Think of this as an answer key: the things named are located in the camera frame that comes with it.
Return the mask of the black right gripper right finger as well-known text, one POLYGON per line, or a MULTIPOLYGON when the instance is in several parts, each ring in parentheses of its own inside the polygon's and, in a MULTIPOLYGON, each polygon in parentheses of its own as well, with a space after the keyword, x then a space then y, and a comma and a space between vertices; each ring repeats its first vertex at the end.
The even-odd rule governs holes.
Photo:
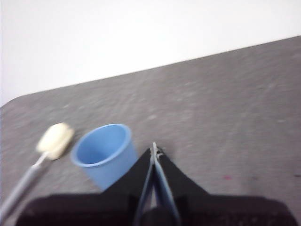
POLYGON ((182 226, 295 226, 288 207, 262 196, 210 194, 152 144, 162 202, 182 226))

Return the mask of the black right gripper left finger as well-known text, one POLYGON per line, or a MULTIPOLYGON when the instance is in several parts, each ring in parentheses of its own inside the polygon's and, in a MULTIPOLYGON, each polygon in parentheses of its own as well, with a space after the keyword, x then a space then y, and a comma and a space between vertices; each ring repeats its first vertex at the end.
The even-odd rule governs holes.
POLYGON ((150 165, 146 150, 130 170, 101 193, 52 194, 32 200, 18 226, 129 226, 150 165))

